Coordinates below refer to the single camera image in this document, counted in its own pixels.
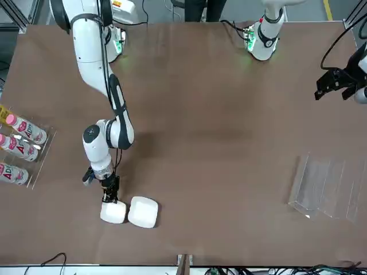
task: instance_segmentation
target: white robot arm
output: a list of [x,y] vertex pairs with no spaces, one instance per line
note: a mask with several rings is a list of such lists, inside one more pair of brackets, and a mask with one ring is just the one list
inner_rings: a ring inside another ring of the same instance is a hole
[[261,0],[266,7],[260,21],[246,30],[247,50],[260,61],[268,60],[276,48],[278,35],[284,23],[284,7],[306,0]]
[[110,0],[50,0],[56,23],[67,33],[72,30],[81,77],[108,98],[115,114],[113,120],[99,120],[83,133],[91,162],[83,182],[98,179],[104,189],[103,203],[118,205],[119,177],[109,148],[128,149],[134,141],[134,129],[121,84],[108,64],[121,54],[123,46],[121,30],[112,24],[111,5]]
[[315,99],[342,88],[342,98],[347,100],[354,96],[356,102],[367,103],[367,42],[365,42],[350,58],[344,69],[337,67],[325,68],[327,72],[317,82]]

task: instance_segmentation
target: brown table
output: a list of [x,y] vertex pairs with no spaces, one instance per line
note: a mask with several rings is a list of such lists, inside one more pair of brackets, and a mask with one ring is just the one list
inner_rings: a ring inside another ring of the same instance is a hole
[[[72,37],[29,26],[2,102],[57,135],[33,191],[0,185],[0,264],[40,263],[58,252],[91,264],[170,265],[181,253],[196,265],[365,260],[365,207],[353,225],[311,221],[287,205],[297,156],[367,153],[366,106],[338,92],[314,100],[319,62],[341,31],[341,22],[287,23],[273,58],[257,62],[219,23],[129,28],[124,56],[112,65],[136,131],[119,169],[120,194],[161,207],[158,226],[142,229],[100,220],[99,184],[81,182],[89,165],[81,136],[112,117],[108,100],[83,83]],[[355,49],[349,33],[327,62],[343,67]]]

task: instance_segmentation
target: clear plastic container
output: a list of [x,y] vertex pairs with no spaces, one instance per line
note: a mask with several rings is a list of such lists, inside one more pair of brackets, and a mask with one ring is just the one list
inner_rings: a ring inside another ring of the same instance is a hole
[[311,219],[324,213],[356,222],[365,173],[365,159],[301,156],[288,204]]
[[45,141],[44,144],[38,145],[26,139],[25,137],[21,136],[20,134],[18,134],[18,132],[14,130],[12,127],[9,127],[3,124],[1,126],[0,133],[2,133],[3,135],[7,135],[7,136],[13,136],[16,139],[21,140],[21,142],[29,143],[29,145],[38,149],[38,157],[36,161],[34,162],[27,162],[26,160],[18,158],[13,154],[10,154],[5,151],[1,151],[0,162],[5,162],[9,165],[14,165],[14,166],[26,169],[29,174],[29,178],[28,178],[28,181],[24,185],[26,185],[27,188],[34,189],[38,176],[46,160],[48,151],[52,145],[52,141],[56,134],[56,130],[51,126],[42,123],[41,121],[35,121],[32,117],[22,116],[22,114],[20,114],[20,116],[24,117],[24,119],[31,121],[35,125],[38,125],[41,129],[43,129],[47,133],[47,140]]

